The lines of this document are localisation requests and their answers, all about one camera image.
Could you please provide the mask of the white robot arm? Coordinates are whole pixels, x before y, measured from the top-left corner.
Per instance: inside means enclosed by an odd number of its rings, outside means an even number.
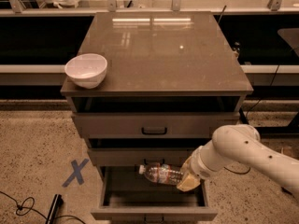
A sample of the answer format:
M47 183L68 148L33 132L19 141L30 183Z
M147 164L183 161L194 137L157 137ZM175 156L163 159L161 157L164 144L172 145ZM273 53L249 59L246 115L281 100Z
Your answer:
M183 163L180 169L183 177L177 188L193 190L201 180L209 179L234 161L266 175L299 200L299 160L266 147L258 131L245 124L216 129L211 140Z

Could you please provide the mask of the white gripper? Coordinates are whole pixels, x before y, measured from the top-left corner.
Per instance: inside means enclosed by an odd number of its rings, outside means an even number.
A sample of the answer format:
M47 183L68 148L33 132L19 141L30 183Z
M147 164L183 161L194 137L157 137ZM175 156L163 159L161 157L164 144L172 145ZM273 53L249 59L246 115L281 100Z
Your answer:
M177 189L181 191L190 191L200 185L199 179L209 179L214 175L203 162L201 155L202 147L197 148L192 155L182 164L180 171L182 172L182 180L177 184Z

